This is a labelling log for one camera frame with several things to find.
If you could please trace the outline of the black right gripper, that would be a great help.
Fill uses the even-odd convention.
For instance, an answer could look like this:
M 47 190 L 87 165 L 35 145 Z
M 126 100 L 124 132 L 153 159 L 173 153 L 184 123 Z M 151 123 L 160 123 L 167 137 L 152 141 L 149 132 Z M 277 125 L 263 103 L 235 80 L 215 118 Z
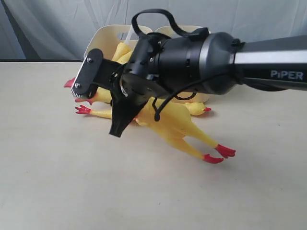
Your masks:
M 127 126 L 144 108 L 148 99 L 168 94 L 153 62 L 168 37 L 159 33 L 140 36 L 128 62 L 115 67 L 104 60 L 96 84 L 111 91 L 110 135 L 121 137 Z

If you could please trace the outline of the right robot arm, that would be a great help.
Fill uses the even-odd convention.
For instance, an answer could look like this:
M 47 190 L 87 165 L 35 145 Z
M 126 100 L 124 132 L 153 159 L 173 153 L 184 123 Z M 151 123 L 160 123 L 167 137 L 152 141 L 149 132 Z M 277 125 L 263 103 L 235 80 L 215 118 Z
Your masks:
M 227 33 L 191 41 L 151 33 L 101 86 L 111 91 L 110 134 L 120 137 L 153 98 L 154 120 L 181 92 L 223 95 L 235 85 L 278 92 L 307 88 L 304 35 L 245 43 Z

